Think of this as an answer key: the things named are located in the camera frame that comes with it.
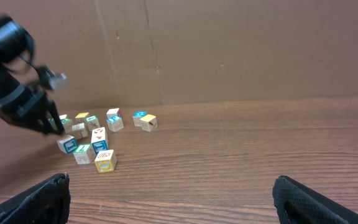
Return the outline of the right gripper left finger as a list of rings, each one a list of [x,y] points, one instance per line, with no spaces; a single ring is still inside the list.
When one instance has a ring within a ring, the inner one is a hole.
[[[0,204],[0,224],[65,224],[70,213],[70,178],[55,174]]]

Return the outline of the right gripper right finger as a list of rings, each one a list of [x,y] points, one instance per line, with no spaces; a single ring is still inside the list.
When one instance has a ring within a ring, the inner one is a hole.
[[[358,224],[358,214],[296,180],[275,180],[273,204],[281,224]]]

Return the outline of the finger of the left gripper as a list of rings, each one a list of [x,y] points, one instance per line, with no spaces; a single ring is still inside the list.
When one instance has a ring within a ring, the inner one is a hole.
[[[52,125],[50,124],[50,121],[48,120],[48,116],[46,114],[43,114],[41,117],[40,117],[40,120],[42,122],[42,126],[43,126],[43,133],[44,134],[50,134],[50,133],[53,133],[53,127]]]
[[[52,100],[47,101],[47,117],[49,132],[57,135],[62,135],[65,132],[65,128],[62,125],[59,117],[57,107]]]

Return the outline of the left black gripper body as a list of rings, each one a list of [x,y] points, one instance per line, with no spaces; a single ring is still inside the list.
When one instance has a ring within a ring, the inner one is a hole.
[[[18,88],[0,99],[0,118],[6,123],[33,131],[43,131],[40,117],[47,114],[47,94]]]

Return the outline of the white engraved block blue side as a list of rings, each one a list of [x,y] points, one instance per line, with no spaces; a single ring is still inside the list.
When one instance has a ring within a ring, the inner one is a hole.
[[[71,135],[65,135],[57,140],[57,145],[59,149],[65,154],[72,153],[78,147],[76,138]]]

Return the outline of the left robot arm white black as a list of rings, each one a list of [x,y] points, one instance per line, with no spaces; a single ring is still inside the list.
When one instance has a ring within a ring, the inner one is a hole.
[[[0,118],[20,128],[62,135],[65,128],[47,91],[54,91],[66,76],[34,65],[34,55],[32,36],[10,16],[0,15]]]

